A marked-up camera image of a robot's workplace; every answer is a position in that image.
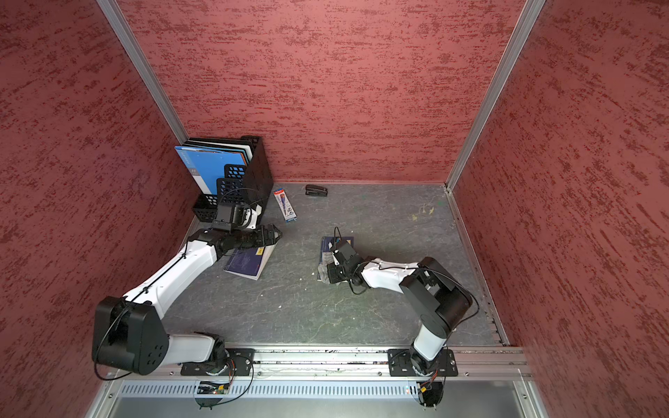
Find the dark folders in organizer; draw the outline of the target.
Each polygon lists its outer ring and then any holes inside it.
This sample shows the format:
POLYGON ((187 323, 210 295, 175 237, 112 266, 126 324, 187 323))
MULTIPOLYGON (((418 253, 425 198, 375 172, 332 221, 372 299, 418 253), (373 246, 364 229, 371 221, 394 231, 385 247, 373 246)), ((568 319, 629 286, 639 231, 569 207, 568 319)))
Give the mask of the dark folders in organizer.
POLYGON ((245 162, 253 158, 254 142, 249 139, 201 139, 191 138, 185 143, 185 146, 197 146, 212 149, 241 151, 245 162))

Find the navy book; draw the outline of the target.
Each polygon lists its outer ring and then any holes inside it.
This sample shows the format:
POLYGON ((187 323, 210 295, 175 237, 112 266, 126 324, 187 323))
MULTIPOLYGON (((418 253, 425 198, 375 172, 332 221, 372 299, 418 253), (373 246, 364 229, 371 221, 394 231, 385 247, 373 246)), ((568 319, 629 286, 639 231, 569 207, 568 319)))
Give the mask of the navy book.
POLYGON ((324 238, 322 239, 321 253, 322 253, 323 251, 326 251, 326 250, 331 251, 331 247, 332 247, 332 245, 333 245, 333 241, 334 241, 335 239, 348 240, 348 241, 350 242, 351 245, 352 245, 352 242, 353 242, 353 239, 352 239, 351 237, 348 237, 348 238, 345 238, 345 237, 339 237, 339 236, 337 236, 337 237, 324 237, 324 238))
POLYGON ((275 246, 236 250, 224 270, 243 278, 258 280, 274 250, 275 246))

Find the pencil box white blue red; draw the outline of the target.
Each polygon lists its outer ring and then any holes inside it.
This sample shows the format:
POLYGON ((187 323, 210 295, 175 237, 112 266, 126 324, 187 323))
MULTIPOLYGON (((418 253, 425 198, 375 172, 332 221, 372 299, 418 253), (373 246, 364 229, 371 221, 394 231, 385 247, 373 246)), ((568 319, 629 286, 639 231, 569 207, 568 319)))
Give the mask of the pencil box white blue red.
POLYGON ((277 201, 277 204, 282 211, 282 216, 286 222, 292 222, 297 219, 297 215, 292 207, 292 204, 287 197, 287 193, 284 189, 278 189, 274 191, 274 197, 277 201))

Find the aluminium mounting rail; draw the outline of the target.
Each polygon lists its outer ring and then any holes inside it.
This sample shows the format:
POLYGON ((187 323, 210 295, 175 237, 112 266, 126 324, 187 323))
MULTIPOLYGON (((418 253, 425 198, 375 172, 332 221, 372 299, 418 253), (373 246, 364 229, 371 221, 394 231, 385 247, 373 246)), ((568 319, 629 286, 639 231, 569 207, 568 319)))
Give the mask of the aluminium mounting rail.
MULTIPOLYGON (((261 380, 389 381, 408 380, 392 372, 390 347, 256 345, 247 359, 234 363, 261 380)), ((533 381, 522 348, 451 346, 449 364, 459 381, 533 381)))

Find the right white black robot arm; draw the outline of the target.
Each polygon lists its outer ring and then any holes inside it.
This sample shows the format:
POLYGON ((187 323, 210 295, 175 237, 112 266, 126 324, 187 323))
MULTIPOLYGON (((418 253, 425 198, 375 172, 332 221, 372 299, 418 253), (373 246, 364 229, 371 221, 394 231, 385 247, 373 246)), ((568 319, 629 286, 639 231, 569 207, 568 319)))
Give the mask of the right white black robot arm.
POLYGON ((409 349, 411 367, 420 376, 434 374, 446 342, 477 305, 475 296, 431 257, 415 263, 388 262, 364 257, 350 241, 335 237, 328 250, 332 254, 326 266, 329 283, 346 282, 356 295, 369 289, 403 294, 421 322, 409 349))

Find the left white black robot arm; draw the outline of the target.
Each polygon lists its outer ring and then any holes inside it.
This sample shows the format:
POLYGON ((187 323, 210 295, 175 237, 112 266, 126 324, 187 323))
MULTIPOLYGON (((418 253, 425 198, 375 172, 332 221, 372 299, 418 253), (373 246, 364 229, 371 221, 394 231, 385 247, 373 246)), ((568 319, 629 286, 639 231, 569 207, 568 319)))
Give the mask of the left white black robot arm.
POLYGON ((231 355, 217 334, 169 334, 163 318, 170 306, 203 272, 233 250, 270 247, 282 238, 273 225, 250 231, 200 229, 149 279, 122 297, 108 296, 94 314, 93 369, 99 366, 148 376, 165 365, 194 365, 210 376, 231 371, 231 355))

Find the grey striped wiping cloth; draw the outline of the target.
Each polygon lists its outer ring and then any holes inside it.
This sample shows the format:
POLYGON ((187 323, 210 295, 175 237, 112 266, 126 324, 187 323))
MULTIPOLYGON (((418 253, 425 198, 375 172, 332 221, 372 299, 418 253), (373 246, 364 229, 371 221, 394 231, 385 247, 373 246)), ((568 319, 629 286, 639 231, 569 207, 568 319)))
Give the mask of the grey striped wiping cloth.
POLYGON ((317 267, 318 280, 323 283, 330 284, 330 267, 336 267, 336 260, 331 251, 326 250, 321 253, 319 265, 317 267))

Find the black mesh file organizer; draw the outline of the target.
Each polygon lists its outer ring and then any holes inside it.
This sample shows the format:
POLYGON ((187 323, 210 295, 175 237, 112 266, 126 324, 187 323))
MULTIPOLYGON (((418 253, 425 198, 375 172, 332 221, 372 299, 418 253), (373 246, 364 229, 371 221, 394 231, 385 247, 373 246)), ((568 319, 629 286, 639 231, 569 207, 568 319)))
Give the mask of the black mesh file organizer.
POLYGON ((226 177, 223 179, 221 192, 216 195, 201 193, 193 205, 195 217, 203 223, 212 222, 215 217, 218 200, 228 203, 247 203, 254 207, 260 205, 267 209, 268 200, 274 186, 268 156, 263 144, 263 137, 246 135, 239 139, 249 139, 254 142, 253 158, 247 165, 226 165, 226 177))

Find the blue folder in organizer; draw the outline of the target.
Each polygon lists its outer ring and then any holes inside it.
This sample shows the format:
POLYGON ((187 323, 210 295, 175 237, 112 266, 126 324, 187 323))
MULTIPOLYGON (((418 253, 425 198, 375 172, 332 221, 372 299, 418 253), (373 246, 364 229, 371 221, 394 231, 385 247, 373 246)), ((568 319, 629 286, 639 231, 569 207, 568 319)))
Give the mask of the blue folder in organizer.
POLYGON ((205 194, 217 194, 217 179, 226 177, 226 165, 247 165, 247 155, 239 148, 176 146, 175 151, 205 194))

